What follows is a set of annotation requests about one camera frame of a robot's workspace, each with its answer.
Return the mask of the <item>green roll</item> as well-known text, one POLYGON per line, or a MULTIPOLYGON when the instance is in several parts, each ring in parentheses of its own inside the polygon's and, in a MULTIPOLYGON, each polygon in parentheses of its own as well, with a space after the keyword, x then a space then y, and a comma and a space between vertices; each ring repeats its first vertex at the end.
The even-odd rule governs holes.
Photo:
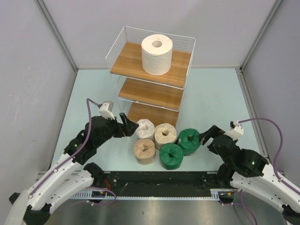
POLYGON ((183 149, 174 143, 164 144, 159 151, 161 165, 167 170, 178 169, 183 161, 183 149))
POLYGON ((199 132, 193 128, 182 130, 176 140, 176 144, 183 149, 184 156, 194 154, 200 147, 199 132))

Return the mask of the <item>tan paper roll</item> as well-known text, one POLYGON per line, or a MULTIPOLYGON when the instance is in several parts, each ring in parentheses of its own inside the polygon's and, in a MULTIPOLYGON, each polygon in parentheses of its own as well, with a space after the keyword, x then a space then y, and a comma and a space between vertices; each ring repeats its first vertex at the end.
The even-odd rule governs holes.
POLYGON ((149 165, 155 161, 156 148, 151 139, 144 138, 136 141, 133 152, 137 162, 141 165, 149 165))

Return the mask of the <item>cream paper roll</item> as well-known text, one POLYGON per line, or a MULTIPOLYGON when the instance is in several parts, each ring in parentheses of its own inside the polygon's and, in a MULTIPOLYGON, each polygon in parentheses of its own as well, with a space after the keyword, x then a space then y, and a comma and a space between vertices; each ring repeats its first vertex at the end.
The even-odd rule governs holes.
POLYGON ((167 143, 175 143, 177 140, 177 132, 173 125, 163 123, 155 128, 154 132, 155 147, 160 150, 167 143))

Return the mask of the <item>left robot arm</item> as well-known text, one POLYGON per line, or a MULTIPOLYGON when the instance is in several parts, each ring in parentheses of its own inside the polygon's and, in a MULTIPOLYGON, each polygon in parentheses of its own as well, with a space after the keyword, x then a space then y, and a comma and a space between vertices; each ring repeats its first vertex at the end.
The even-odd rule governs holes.
POLYGON ((103 170, 87 163, 97 149, 111 138, 131 137, 139 125, 120 113, 122 122, 113 116, 89 118, 85 129, 71 140, 59 160, 31 188, 13 193, 7 225, 43 225, 66 200, 88 187, 99 187, 103 170))

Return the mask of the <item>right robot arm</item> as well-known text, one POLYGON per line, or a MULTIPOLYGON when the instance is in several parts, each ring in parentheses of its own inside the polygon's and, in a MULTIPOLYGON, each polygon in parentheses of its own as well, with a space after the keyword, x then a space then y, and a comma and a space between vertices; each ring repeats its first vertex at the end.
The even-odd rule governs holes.
POLYGON ((229 131, 214 125, 199 134, 201 145, 212 139, 207 148, 223 160, 217 172, 217 184, 221 188, 233 187, 250 193, 279 211, 287 222, 298 225, 299 187, 278 174, 258 152, 241 149, 237 141, 243 134, 244 128, 238 122, 232 122, 229 131))

